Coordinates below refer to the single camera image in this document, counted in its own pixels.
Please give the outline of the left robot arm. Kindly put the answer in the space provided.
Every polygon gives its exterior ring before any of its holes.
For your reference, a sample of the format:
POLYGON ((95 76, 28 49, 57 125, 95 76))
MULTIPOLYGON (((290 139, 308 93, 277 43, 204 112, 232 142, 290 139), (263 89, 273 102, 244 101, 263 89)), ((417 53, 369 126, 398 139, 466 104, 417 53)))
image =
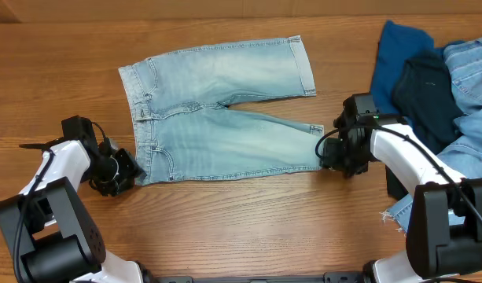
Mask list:
POLYGON ((42 152, 35 177, 16 196, 0 201, 0 230, 19 282, 152 282, 138 261, 109 252, 100 230, 79 199, 87 182, 103 196, 134 188, 143 170, 134 157, 104 137, 97 123, 73 116, 63 135, 28 149, 42 152))

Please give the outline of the light blue denim shorts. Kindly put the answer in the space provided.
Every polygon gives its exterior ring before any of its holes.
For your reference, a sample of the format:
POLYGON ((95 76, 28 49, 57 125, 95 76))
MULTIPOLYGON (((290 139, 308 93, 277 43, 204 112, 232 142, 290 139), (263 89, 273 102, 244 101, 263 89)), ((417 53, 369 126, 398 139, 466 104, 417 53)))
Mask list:
POLYGON ((176 50, 119 69, 140 186, 317 171, 318 124, 237 110, 247 102, 313 97, 300 36, 176 50))

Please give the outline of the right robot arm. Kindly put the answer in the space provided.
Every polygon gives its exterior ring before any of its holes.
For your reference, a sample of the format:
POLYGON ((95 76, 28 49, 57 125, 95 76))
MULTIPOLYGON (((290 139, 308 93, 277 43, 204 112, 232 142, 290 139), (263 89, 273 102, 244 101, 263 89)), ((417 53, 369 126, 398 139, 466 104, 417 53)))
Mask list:
POLYGON ((350 178, 380 161, 413 203, 403 251, 369 262, 361 272, 325 274, 325 281, 463 282, 482 271, 482 178, 449 168, 403 117, 380 113, 370 94, 347 98, 333 126, 315 146, 322 167, 350 178))

